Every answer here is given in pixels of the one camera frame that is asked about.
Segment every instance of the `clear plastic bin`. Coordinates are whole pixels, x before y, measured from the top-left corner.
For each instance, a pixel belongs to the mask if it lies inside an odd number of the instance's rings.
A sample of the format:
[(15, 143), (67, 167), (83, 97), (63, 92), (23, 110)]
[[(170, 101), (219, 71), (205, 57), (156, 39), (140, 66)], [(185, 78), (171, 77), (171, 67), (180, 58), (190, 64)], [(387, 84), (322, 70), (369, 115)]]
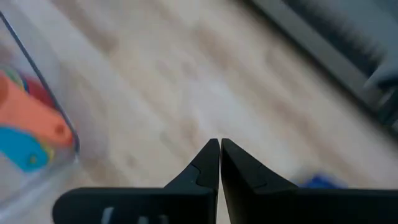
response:
[(20, 81), (18, 77), (22, 77), (22, 85), (26, 85), (26, 80), (35, 80), (42, 85), (44, 90), (49, 93), (54, 108), (62, 114), (72, 130), (73, 146), (68, 148), (50, 146), (50, 149), (46, 149), (48, 162), (39, 169), (28, 172), (18, 167), (15, 162), (10, 161), (4, 153), (0, 153), (2, 177), (0, 181), (0, 222), (22, 209), (27, 198), (34, 198), (35, 195), (41, 194), (39, 189), (50, 178), (76, 160), (79, 148), (76, 132), (44, 78), (45, 76), (48, 79), (51, 74), (40, 72), (40, 68), (30, 57), (13, 29), (12, 20), (8, 20), (6, 16), (6, 13), (0, 12), (0, 70), (15, 75), (16, 83)]

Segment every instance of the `orange toy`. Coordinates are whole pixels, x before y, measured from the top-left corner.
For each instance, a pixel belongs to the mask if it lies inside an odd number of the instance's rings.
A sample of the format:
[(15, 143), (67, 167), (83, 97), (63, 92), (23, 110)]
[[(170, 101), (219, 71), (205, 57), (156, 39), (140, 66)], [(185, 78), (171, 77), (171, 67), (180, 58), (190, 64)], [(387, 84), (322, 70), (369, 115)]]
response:
[(4, 72), (0, 72), (0, 125), (26, 130), (56, 145), (72, 144), (72, 132), (61, 114), (21, 90)]

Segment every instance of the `blue object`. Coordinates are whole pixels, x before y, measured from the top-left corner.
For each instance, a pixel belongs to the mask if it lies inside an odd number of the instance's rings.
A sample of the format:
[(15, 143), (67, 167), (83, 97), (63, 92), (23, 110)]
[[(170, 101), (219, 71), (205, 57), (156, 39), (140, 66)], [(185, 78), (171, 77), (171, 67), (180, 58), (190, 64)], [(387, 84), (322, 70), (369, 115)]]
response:
[(325, 175), (315, 175), (308, 182), (301, 185), (301, 187), (311, 189), (342, 189), (342, 186), (335, 184), (330, 178)]
[(35, 171), (49, 160), (36, 138), (4, 126), (0, 126), (0, 151), (25, 172)]

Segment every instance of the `transparent container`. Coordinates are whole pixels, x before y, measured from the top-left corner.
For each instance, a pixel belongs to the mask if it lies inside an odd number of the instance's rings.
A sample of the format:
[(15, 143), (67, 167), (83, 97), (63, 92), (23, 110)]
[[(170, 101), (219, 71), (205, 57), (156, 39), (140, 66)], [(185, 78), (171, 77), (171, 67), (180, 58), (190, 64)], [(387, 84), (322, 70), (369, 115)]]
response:
[[(40, 191), (43, 185), (50, 182), (62, 169), (76, 161), (79, 142), (70, 120), (54, 97), (54, 93), (50, 90), (51, 84), (48, 80), (51, 79), (52, 74), (42, 73), (40, 66), (36, 64), (24, 47), (18, 36), (18, 30), (14, 30), (12, 19), (7, 17), (13, 15), (14, 12), (6, 13), (4, 7), (0, 7), (0, 10), (4, 11), (0, 11), (0, 70), (30, 94), (32, 94), (34, 88), (45, 90), (48, 93), (47, 99), (52, 103), (53, 108), (63, 116), (73, 135), (71, 147), (57, 147), (37, 140), (42, 146), (41, 149), (45, 151), (47, 160), (45, 164), (32, 170), (21, 169), (21, 166), (18, 166), (15, 161), (13, 162), (0, 149), (0, 174), (2, 177), (0, 181), (0, 222), (2, 222), (22, 210), (28, 204), (26, 200), (29, 198), (35, 200), (33, 198), (43, 193), (43, 191)], [(26, 31), (23, 32), (24, 35), (27, 33), (29, 35), (29, 30), (25, 29), (23, 24), (19, 24), (19, 27)], [(40, 44), (38, 44), (40, 41), (30, 38), (26, 37), (26, 40), (33, 42), (32, 46), (40, 47)]]

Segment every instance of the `wooden floor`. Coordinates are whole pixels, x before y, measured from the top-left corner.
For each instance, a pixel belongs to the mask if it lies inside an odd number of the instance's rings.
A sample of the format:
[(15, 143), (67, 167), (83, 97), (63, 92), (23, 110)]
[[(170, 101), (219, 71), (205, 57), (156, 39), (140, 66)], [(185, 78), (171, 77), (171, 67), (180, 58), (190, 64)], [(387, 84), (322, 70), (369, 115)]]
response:
[[(209, 138), (287, 179), (398, 187), (397, 145), (238, 0), (10, 2), (0, 9), (81, 140), (72, 174), (10, 223), (51, 223), (75, 187), (164, 186)], [(218, 223), (229, 223), (222, 191)]]

